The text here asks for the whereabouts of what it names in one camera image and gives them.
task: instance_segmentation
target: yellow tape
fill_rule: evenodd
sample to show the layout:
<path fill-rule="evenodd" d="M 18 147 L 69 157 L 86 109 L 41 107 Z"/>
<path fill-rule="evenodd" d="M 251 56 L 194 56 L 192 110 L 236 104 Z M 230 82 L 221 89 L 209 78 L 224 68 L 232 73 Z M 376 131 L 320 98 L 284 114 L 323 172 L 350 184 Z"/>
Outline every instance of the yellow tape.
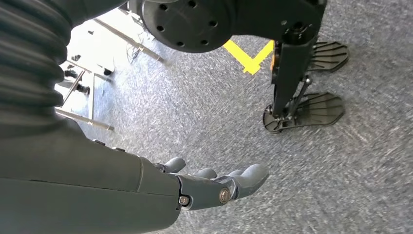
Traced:
<path fill-rule="evenodd" d="M 271 54 L 271 52 L 274 50 L 274 42 L 271 40 L 267 45 L 264 46 L 264 48 L 258 52 L 257 56 L 253 59 L 253 63 L 255 64 L 261 64 L 264 59 Z"/>
<path fill-rule="evenodd" d="M 224 44 L 224 48 L 245 67 L 244 73 L 249 72 L 252 75 L 261 69 L 260 64 L 256 63 L 253 58 L 244 52 L 237 44 L 229 40 Z"/>
<path fill-rule="evenodd" d="M 273 51 L 274 42 L 270 41 L 267 43 L 255 58 L 251 58 L 231 40 L 224 44 L 224 48 L 244 67 L 244 73 L 249 72 L 254 75 L 261 69 L 260 64 L 262 61 L 264 61 L 264 59 Z"/>

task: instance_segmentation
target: black footrest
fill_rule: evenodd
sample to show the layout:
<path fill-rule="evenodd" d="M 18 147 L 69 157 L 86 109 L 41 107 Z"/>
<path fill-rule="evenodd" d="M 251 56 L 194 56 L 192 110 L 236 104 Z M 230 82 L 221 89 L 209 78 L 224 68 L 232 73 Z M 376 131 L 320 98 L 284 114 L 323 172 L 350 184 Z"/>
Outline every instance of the black footrest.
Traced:
<path fill-rule="evenodd" d="M 275 119 L 271 107 L 265 109 L 263 115 L 264 127 L 271 133 L 280 133 L 284 129 L 310 125 L 331 125 L 336 123 L 344 114 L 344 106 L 340 97 L 331 93 L 307 94 L 303 96 L 293 117 Z"/>
<path fill-rule="evenodd" d="M 340 69 L 349 58 L 346 45 L 337 41 L 321 41 L 314 45 L 313 57 L 311 58 L 308 71 L 330 71 Z"/>

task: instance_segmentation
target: black circular disc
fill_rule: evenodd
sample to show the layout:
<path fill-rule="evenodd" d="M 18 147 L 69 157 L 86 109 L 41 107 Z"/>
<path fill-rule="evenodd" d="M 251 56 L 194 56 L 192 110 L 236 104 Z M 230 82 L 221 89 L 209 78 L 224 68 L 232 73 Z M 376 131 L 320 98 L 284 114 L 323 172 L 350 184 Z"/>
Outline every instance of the black circular disc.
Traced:
<path fill-rule="evenodd" d="M 224 1 L 145 1 L 142 20 L 163 44 L 184 52 L 215 50 L 231 38 L 231 20 Z"/>

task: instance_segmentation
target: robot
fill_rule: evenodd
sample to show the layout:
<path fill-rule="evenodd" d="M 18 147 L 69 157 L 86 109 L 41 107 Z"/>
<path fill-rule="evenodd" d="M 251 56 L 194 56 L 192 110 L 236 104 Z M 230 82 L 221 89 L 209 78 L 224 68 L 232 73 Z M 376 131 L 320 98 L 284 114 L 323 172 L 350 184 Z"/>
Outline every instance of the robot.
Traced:
<path fill-rule="evenodd" d="M 260 164 L 220 177 L 212 169 L 179 174 L 185 166 L 181 158 L 151 163 L 87 139 L 74 121 L 55 113 L 63 98 L 54 85 L 63 80 L 59 64 L 66 60 L 71 29 L 124 3 L 0 1 L 1 233 L 155 231 L 172 225 L 182 210 L 223 206 L 249 196 L 268 178 L 268 169 Z M 274 133 L 331 124 L 343 113 L 335 95 L 304 94 L 311 83 L 306 71 L 320 63 L 315 61 L 317 47 L 326 45 L 317 42 L 325 6 L 326 0 L 129 3 L 158 40 L 181 51 L 211 51 L 232 35 L 277 41 L 271 79 L 274 100 L 263 116 L 265 127 Z M 339 46 L 338 51 L 318 51 L 333 64 L 325 69 L 345 62 L 346 48 Z M 293 97 L 300 82 L 300 94 Z"/>

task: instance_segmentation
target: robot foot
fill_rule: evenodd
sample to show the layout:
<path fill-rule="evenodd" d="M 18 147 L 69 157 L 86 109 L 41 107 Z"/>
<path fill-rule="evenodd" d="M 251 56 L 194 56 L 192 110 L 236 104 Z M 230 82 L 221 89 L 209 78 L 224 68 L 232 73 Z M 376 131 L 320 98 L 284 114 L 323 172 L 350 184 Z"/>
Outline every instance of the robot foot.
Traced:
<path fill-rule="evenodd" d="M 274 118 L 272 107 L 267 106 L 263 115 L 264 127 L 271 133 L 280 133 L 284 129 L 311 125 L 332 125 L 344 114 L 343 101 L 331 93 L 306 94 L 298 104 L 293 115 L 289 110 L 297 97 L 293 98 L 285 109 L 285 116 Z"/>

